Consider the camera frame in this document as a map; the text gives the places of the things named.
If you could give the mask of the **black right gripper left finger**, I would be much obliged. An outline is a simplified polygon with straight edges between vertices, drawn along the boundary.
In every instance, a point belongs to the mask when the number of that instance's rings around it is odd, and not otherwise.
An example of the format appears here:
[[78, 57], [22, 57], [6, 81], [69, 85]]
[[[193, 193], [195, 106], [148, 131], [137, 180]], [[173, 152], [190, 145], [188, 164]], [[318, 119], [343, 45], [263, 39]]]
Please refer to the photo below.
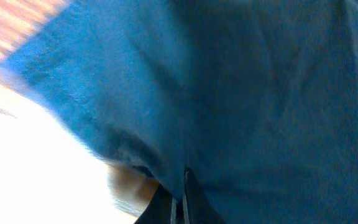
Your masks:
[[176, 224], [177, 201], [158, 185], [149, 205], [134, 224]]

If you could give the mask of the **dark blue denim shorts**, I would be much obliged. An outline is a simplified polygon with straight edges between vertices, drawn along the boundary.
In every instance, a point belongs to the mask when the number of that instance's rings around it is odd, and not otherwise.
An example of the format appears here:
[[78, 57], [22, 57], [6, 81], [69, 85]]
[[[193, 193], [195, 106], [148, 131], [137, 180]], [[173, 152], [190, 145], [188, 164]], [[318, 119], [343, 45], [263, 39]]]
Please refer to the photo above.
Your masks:
[[1, 67], [226, 223], [358, 223], [358, 1], [73, 1]]

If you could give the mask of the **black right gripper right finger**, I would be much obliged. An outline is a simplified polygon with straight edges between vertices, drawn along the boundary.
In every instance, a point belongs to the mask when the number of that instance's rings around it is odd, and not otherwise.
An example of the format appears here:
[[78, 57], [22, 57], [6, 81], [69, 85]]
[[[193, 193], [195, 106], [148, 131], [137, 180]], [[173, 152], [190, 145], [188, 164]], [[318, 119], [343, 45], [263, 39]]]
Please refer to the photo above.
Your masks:
[[185, 224], [225, 224], [209, 204], [190, 168], [185, 169], [185, 194], [182, 202]]

